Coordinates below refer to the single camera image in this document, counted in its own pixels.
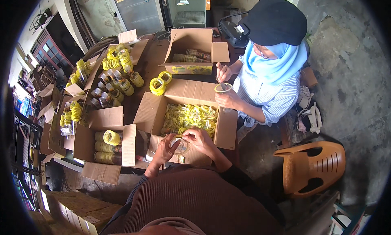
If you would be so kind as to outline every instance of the window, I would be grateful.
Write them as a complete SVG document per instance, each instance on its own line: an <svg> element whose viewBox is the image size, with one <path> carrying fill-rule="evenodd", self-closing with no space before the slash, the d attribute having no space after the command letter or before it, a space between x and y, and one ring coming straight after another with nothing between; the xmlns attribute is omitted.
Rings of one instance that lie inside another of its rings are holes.
<svg viewBox="0 0 391 235"><path fill-rule="evenodd" d="M59 51L46 29L37 38L30 52L41 65L46 63L52 65L57 70L65 66L73 67L62 52Z"/></svg>

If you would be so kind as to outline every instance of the metal rack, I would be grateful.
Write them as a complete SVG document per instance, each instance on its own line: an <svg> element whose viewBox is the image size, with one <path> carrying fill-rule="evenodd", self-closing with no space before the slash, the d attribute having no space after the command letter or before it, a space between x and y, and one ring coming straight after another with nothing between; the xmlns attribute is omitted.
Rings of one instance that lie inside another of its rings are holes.
<svg viewBox="0 0 391 235"><path fill-rule="evenodd" d="M32 120L15 110L13 129L14 146L10 154L12 173L18 180L16 186L20 189L22 199L25 202L29 202L33 210L37 210L38 205L35 202L35 193L32 187L35 183L36 176L40 178L41 170L39 164L37 167L34 167L34 163L30 157L30 151L31 149L39 151L42 131L41 126L33 123ZM29 182L25 181L25 174L27 174Z"/></svg>

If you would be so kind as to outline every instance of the refrigerator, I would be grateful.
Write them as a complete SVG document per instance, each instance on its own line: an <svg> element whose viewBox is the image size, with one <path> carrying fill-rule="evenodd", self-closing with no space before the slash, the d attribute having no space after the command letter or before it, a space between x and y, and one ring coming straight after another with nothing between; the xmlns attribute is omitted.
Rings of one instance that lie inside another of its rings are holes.
<svg viewBox="0 0 391 235"><path fill-rule="evenodd" d="M111 0L125 31L155 33L165 26L205 27L207 0Z"/></svg>

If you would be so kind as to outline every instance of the brown ribbed sweater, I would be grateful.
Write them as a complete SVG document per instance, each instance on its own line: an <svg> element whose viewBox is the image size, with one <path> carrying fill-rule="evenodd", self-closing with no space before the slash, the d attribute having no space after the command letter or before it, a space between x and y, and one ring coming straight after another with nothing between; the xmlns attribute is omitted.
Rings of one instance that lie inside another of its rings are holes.
<svg viewBox="0 0 391 235"><path fill-rule="evenodd" d="M108 225L103 234L137 232L164 217L188 219L208 235L283 234L261 203L206 169L162 173L145 181L128 213Z"/></svg>

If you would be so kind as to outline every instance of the eyeglasses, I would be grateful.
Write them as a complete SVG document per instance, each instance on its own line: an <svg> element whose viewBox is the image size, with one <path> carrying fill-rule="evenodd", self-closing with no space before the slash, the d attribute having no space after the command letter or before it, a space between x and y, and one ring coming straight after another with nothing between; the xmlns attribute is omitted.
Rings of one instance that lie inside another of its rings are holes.
<svg viewBox="0 0 391 235"><path fill-rule="evenodd" d="M251 45L252 45L253 47L257 48L257 50L258 50L259 53L261 54L262 58L264 58L264 59L268 59L268 58L269 58L269 57L266 57L266 56L264 55L264 53L262 53L262 52L260 51L260 49L259 49L258 47L255 46L255 43L254 43L253 41L251 41Z"/></svg>

